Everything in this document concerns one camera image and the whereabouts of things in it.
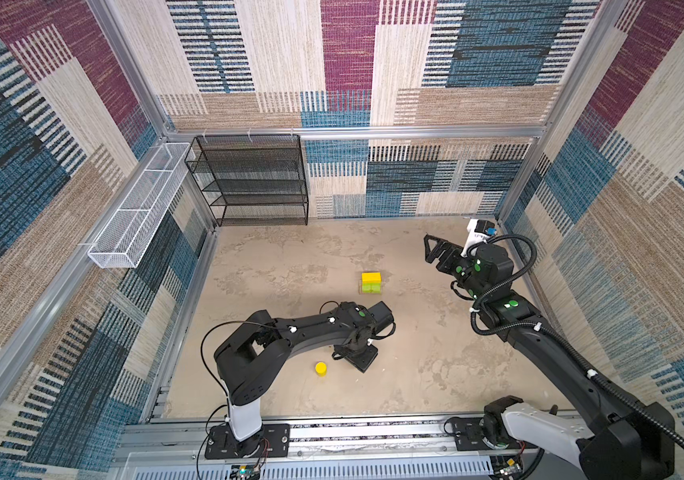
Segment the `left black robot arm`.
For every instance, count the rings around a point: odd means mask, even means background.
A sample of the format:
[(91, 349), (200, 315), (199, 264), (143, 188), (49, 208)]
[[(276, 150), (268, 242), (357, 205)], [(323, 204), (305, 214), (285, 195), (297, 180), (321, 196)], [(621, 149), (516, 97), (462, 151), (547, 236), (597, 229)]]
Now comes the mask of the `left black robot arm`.
[(259, 310), (241, 322), (214, 353), (237, 452), (251, 454), (263, 441), (261, 397), (289, 359), (330, 346), (333, 360), (344, 360), (364, 373), (378, 356), (374, 343), (395, 331), (393, 312), (383, 302), (371, 307), (338, 302), (329, 311), (300, 318), (273, 317)]

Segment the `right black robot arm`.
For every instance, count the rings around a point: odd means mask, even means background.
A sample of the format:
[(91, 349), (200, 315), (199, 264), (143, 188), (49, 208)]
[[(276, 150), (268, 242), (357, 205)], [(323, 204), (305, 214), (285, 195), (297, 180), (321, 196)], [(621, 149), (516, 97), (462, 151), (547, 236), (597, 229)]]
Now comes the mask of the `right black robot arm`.
[(514, 271), (498, 239), (467, 248), (426, 235), (425, 260), (453, 278), (470, 304), (470, 324), (522, 353), (576, 408), (578, 421), (538, 410), (519, 397), (484, 408), (481, 427), (491, 447), (533, 444), (579, 468), (589, 479), (666, 479), (675, 472), (672, 415), (644, 404), (596, 369), (512, 288)]

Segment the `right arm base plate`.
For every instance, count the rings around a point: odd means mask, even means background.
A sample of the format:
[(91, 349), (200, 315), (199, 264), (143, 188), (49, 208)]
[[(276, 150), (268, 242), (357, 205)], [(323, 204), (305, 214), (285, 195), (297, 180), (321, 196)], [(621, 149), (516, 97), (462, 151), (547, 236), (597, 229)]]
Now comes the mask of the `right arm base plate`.
[(452, 416), (444, 421), (444, 433), (454, 440), (458, 451), (510, 450), (518, 453), (537, 452), (538, 446), (502, 436), (495, 440), (487, 438), (482, 417)]

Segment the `long yellow block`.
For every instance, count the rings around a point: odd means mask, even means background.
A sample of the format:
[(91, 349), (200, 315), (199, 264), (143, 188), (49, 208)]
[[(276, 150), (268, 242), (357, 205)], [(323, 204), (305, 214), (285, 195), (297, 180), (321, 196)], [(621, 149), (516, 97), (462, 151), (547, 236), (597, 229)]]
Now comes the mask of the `long yellow block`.
[(361, 275), (363, 284), (380, 284), (382, 282), (382, 275), (380, 272), (364, 272)]

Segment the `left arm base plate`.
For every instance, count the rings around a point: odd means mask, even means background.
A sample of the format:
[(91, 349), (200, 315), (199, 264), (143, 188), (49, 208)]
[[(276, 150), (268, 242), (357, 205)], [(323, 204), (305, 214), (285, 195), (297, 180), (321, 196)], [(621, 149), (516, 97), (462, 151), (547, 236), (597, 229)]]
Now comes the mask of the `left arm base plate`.
[(237, 440), (229, 424), (212, 427), (204, 448), (206, 460), (236, 458), (284, 458), (288, 456), (291, 426), (287, 423), (268, 423), (252, 437)]

